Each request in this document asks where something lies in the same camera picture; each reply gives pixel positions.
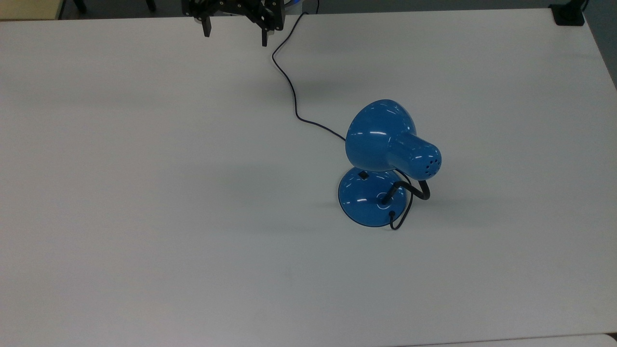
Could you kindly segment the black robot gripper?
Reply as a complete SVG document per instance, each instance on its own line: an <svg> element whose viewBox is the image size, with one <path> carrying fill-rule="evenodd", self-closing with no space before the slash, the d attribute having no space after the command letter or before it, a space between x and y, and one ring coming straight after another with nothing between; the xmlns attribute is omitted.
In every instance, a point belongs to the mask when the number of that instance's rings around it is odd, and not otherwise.
<svg viewBox="0 0 617 347"><path fill-rule="evenodd" d="M183 0L182 14L202 24L203 35L210 37L210 17L227 13L248 18L261 28L261 46L268 46L270 31L284 29L285 12L282 0Z"/></svg>

